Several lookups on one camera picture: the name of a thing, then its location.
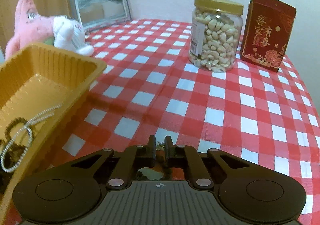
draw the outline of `table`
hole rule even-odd
[[[292,62],[274,73],[237,54],[234,69],[211,73],[189,62],[190,34],[189,23],[147,19],[91,33],[108,67],[42,168],[170,135],[293,177],[308,195],[300,222],[320,224],[320,119]]]

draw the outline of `white plush toy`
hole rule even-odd
[[[93,54],[93,46],[85,43],[85,33],[82,26],[73,18],[54,17],[53,34],[55,47],[86,56]]]

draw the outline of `pink starfish plush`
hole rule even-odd
[[[31,42],[53,38],[53,18],[38,14],[33,0],[19,0],[15,13],[14,36],[5,49],[5,59]]]

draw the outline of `plastic jar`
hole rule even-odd
[[[189,60],[212,72],[231,69],[239,44],[243,5],[229,0],[195,0]]]

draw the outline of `yellow plastic basket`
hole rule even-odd
[[[33,143],[2,196],[0,224],[12,205],[16,184],[39,166],[55,138],[85,101],[90,84],[106,66],[95,58],[36,43],[20,50],[0,67],[0,139],[5,140],[5,128],[14,118],[29,120],[49,107],[62,105],[53,117],[34,127]],[[19,128],[13,129],[11,135]],[[21,135],[16,143],[26,145],[27,141],[28,137]]]

